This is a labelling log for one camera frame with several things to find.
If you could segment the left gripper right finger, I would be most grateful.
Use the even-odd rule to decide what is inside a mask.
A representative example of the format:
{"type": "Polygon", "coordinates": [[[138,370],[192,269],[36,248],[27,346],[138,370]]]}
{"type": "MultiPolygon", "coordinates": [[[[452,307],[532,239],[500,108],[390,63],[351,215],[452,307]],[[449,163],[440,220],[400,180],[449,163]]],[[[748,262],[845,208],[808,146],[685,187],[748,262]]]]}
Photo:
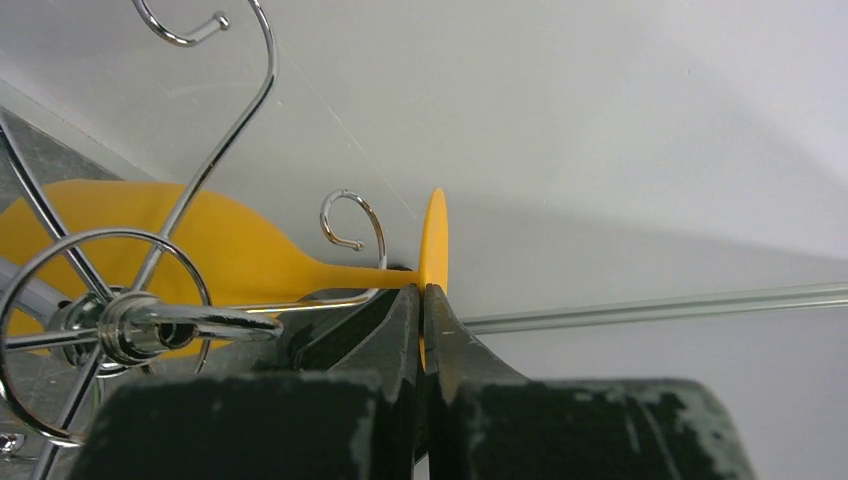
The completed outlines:
{"type": "Polygon", "coordinates": [[[434,479],[751,479],[734,422],[687,379],[533,380],[423,295],[434,479]]]}

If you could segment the yellow wine glass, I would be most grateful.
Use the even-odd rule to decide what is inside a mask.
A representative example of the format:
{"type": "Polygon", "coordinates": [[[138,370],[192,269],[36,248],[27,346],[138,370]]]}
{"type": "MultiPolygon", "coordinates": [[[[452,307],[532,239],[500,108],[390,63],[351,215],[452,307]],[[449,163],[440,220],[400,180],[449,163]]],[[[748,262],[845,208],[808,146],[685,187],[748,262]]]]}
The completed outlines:
{"type": "MultiPolygon", "coordinates": [[[[66,180],[50,184],[45,196],[57,208],[70,235],[125,228],[157,234],[182,191],[180,185],[170,183],[66,180]]],[[[211,304],[217,308],[329,301],[356,296],[360,288],[378,291],[409,285],[420,289],[432,284],[441,288],[448,285],[448,211],[441,190],[434,191],[429,201],[419,267],[415,271],[390,269],[385,247],[379,248],[374,268],[321,262],[303,252],[256,211],[209,191],[198,194],[171,241],[197,268],[208,287],[211,304]]],[[[18,269],[54,243],[26,201],[18,200],[2,213],[1,299],[6,283],[18,269]]],[[[108,286],[124,290],[135,282],[152,245],[144,240],[107,237],[85,241],[78,247],[108,286]]],[[[169,252],[163,252],[146,289],[164,304],[202,303],[187,269],[169,252]]],[[[84,314],[80,307],[90,295],[88,285],[71,266],[68,256],[54,256],[38,269],[19,296],[8,322],[1,322],[1,342],[16,336],[92,327],[94,316],[84,314]]],[[[272,318],[283,329],[279,314],[272,318]]],[[[211,348],[235,341],[263,340],[281,331],[265,336],[251,334],[239,340],[215,339],[211,348]]],[[[195,339],[155,359],[189,355],[198,358],[201,343],[195,339]]],[[[82,343],[7,354],[52,355],[78,366],[90,349],[90,343],[82,343]]]]}

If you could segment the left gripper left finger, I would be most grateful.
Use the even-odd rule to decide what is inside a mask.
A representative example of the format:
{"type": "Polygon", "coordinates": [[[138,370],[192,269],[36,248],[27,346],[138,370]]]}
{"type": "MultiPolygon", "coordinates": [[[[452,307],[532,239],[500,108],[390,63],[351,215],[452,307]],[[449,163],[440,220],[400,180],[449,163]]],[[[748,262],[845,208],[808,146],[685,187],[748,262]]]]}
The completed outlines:
{"type": "Polygon", "coordinates": [[[97,414],[73,479],[409,479],[416,455],[415,286],[326,370],[147,378],[97,414]]]}

